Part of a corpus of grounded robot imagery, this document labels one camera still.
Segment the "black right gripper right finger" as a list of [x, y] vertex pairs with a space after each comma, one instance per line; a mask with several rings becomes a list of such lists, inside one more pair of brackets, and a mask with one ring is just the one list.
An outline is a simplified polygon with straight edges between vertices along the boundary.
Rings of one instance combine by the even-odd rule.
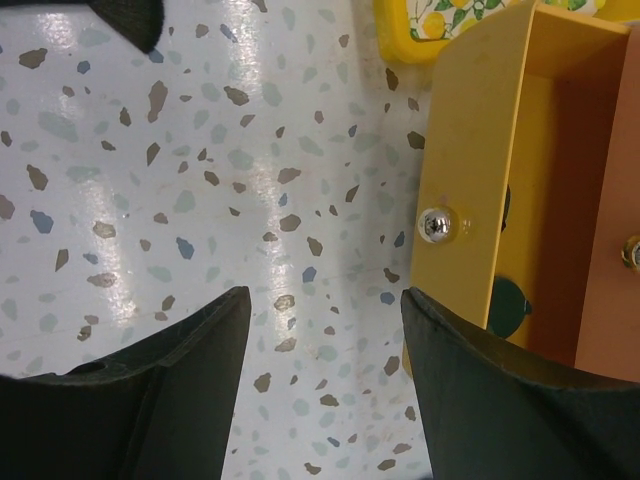
[[546, 360], [417, 288], [401, 313], [434, 478], [638, 478], [638, 384]]

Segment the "yellow plastic tray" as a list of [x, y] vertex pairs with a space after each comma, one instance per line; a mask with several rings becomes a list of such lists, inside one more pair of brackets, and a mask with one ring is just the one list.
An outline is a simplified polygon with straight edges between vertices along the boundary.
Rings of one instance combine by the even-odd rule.
[[432, 65], [440, 56], [500, 64], [526, 54], [539, 1], [518, 4], [485, 17], [449, 40], [416, 41], [409, 33], [407, 1], [375, 1], [374, 17], [381, 57], [387, 62]]

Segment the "green powder puff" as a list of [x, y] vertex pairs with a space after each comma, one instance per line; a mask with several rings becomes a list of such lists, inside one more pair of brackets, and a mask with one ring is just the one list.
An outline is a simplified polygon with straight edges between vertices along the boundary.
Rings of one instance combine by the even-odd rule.
[[508, 338], [531, 314], [532, 305], [521, 288], [509, 278], [496, 276], [489, 307], [488, 330], [501, 338]]
[[503, 214], [502, 214], [502, 221], [501, 221], [501, 233], [504, 232], [504, 230], [507, 227], [507, 220], [508, 220], [510, 205], [511, 205], [511, 188], [510, 188], [510, 185], [507, 185]]

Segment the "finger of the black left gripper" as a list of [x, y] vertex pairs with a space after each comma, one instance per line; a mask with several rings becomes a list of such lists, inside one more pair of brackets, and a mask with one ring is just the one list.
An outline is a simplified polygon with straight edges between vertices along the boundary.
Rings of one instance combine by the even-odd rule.
[[144, 54], [157, 46], [164, 28], [162, 0], [2, 0], [2, 8], [82, 6]]

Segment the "round cream drawer organizer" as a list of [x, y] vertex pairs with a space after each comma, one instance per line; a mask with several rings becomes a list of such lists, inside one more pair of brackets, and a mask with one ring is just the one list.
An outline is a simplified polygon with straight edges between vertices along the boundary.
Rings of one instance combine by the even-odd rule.
[[502, 339], [635, 381], [639, 32], [540, 3], [524, 56], [435, 64], [410, 283], [492, 333], [509, 278], [532, 314]]

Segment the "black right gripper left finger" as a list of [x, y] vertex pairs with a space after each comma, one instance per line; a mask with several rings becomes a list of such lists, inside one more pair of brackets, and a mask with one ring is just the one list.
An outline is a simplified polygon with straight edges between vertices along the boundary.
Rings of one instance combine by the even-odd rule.
[[63, 375], [1, 380], [5, 479], [218, 479], [251, 317], [235, 287]]

